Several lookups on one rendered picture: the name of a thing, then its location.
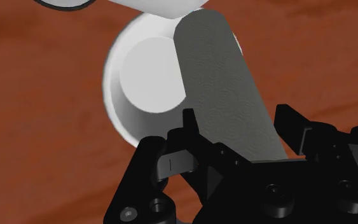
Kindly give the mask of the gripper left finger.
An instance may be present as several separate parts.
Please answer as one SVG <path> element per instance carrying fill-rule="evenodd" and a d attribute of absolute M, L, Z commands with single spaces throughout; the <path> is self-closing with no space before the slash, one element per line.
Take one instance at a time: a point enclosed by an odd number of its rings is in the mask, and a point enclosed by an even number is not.
<path fill-rule="evenodd" d="M 200 135 L 192 109 L 166 138 L 141 139 L 104 215 L 103 224 L 185 224 L 164 193 L 181 175 L 202 208 L 192 224 L 240 224 L 251 205 L 251 163 L 222 143 Z"/>

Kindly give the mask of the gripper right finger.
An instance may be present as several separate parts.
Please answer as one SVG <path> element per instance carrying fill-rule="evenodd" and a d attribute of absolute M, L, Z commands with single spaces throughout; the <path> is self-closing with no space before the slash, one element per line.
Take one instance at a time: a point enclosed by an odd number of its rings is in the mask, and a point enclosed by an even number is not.
<path fill-rule="evenodd" d="M 307 177 L 320 188 L 318 196 L 341 212 L 358 214 L 358 126 L 342 132 L 287 104 L 277 105 L 273 124 L 290 149 L 313 164 Z"/>

